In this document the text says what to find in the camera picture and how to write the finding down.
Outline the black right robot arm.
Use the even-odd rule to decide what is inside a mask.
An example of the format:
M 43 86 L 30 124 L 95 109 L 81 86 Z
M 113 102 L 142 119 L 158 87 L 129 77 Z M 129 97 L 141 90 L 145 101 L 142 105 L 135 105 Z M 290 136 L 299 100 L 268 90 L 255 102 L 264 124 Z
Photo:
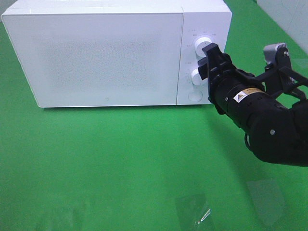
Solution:
M 247 148 L 264 162 L 307 166 L 308 99 L 300 87 L 308 80 L 292 69 L 287 45 L 264 47 L 259 76 L 235 67 L 215 43 L 203 52 L 198 71 L 208 82 L 209 101 L 245 132 Z

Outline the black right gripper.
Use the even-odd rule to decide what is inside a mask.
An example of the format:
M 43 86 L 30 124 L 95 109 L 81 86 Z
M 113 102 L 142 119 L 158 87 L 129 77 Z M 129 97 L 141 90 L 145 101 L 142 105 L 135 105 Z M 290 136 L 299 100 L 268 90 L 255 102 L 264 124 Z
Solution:
M 217 44 L 210 43 L 202 51 L 205 57 L 198 61 L 198 72 L 201 80 L 208 78 L 209 100 L 220 115 L 233 115 L 248 96 L 264 93 L 263 85 L 250 74 L 237 70 Z

